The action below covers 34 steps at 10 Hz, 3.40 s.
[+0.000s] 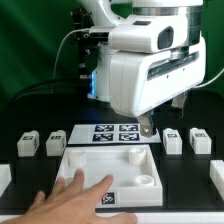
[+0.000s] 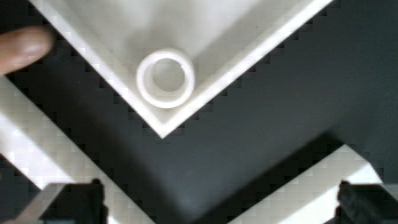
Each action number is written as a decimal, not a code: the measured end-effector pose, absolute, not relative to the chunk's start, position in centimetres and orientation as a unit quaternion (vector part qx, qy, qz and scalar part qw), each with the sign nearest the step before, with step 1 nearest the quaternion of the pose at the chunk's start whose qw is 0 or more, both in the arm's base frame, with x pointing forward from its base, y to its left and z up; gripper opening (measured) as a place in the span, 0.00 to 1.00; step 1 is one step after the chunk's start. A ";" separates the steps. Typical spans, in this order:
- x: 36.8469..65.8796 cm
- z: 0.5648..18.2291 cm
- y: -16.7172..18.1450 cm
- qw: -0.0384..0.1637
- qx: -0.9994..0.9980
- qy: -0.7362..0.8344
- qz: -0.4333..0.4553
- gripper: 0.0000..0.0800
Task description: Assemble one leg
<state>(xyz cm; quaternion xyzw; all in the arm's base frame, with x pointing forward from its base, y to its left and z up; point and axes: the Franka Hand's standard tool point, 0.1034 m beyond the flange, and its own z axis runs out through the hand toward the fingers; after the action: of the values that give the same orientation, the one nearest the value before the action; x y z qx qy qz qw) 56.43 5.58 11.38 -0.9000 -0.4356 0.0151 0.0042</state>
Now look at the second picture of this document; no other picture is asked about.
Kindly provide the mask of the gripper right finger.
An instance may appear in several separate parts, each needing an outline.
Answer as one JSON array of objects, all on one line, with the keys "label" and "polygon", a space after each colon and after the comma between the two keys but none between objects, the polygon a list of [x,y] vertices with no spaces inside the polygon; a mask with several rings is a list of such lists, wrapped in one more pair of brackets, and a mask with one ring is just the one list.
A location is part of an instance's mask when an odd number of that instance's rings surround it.
[{"label": "gripper right finger", "polygon": [[380,184],[340,182],[335,224],[398,224],[398,199]]}]

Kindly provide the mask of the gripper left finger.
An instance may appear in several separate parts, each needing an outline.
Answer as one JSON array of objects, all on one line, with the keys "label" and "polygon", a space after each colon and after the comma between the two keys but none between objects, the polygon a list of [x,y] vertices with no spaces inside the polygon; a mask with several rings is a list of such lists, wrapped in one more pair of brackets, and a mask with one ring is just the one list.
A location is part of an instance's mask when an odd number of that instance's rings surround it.
[{"label": "gripper left finger", "polygon": [[12,224],[108,224],[104,186],[88,183],[49,184],[31,199]]}]

